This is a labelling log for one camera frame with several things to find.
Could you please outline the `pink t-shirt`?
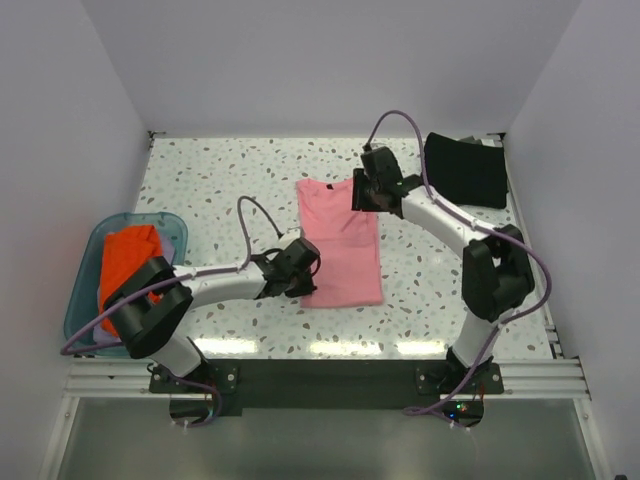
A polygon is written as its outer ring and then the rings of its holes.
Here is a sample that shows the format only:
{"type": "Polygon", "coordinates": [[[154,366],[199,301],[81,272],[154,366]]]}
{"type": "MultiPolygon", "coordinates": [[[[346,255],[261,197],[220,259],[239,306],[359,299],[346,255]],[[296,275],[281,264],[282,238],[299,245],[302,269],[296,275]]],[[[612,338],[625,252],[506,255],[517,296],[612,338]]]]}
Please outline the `pink t-shirt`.
{"type": "Polygon", "coordinates": [[[353,181],[296,182],[304,237],[320,253],[316,290],[302,298],[306,309],[377,306],[383,303],[378,217],[352,209],[353,181]]]}

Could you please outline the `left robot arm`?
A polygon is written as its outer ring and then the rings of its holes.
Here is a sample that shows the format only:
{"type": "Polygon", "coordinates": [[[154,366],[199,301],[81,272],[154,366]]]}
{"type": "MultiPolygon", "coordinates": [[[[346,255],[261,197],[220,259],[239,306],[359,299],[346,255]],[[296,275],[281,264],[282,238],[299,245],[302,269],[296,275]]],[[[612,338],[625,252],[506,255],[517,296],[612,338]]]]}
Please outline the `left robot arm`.
{"type": "Polygon", "coordinates": [[[186,313],[230,300],[309,295],[320,264],[305,238],[252,255],[244,267],[186,268],[153,257],[107,298],[103,312],[131,358],[153,360],[183,391],[196,392],[207,380],[206,360],[177,334],[186,313]]]}

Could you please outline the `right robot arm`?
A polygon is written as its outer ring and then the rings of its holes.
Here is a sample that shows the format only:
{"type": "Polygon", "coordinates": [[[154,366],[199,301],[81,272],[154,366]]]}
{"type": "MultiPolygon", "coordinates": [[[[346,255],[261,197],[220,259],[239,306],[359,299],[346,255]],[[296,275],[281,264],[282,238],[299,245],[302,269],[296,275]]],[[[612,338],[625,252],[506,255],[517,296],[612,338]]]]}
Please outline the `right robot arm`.
{"type": "Polygon", "coordinates": [[[448,348],[445,379],[452,390],[469,392],[481,380],[479,365],[492,357],[498,322],[535,287],[521,231],[513,225],[497,228],[464,212],[417,174],[405,177],[386,146],[365,145],[361,162],[353,172],[354,211],[395,215],[423,228],[461,259],[467,314],[448,348]]]}

